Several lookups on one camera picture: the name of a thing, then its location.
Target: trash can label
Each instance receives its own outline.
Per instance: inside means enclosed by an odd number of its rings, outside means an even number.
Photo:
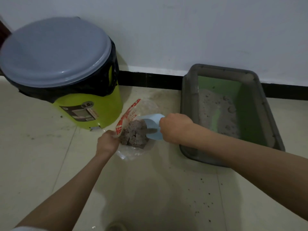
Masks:
[[[60,106],[69,116],[78,122],[89,122],[98,118],[98,114],[93,108],[94,102],[87,101],[76,106]]]

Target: gray litter box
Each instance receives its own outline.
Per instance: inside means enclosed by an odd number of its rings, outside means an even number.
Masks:
[[[252,71],[193,65],[183,77],[181,113],[212,131],[285,150],[259,78]],[[236,120],[229,125],[223,120],[228,118]],[[206,152],[182,145],[180,149],[192,160],[226,166]]]

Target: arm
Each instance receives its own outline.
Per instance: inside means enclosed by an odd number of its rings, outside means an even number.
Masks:
[[[97,143],[96,155],[68,183],[52,194],[16,227],[30,226],[48,231],[72,230],[89,195],[110,157],[119,146],[119,140],[107,131]]]
[[[214,133],[183,114],[160,120],[167,142],[220,159],[271,198],[308,220],[308,159]]]

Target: shoe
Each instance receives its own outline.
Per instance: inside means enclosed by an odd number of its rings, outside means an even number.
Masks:
[[[120,222],[112,222],[107,226],[105,231],[127,231],[125,225]]]

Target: forearm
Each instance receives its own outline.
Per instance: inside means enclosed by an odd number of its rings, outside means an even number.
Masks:
[[[308,220],[308,159],[195,125],[186,144],[225,162],[277,202]]]
[[[72,230],[103,169],[108,155],[96,155],[68,183],[27,215],[18,226],[48,231]]]

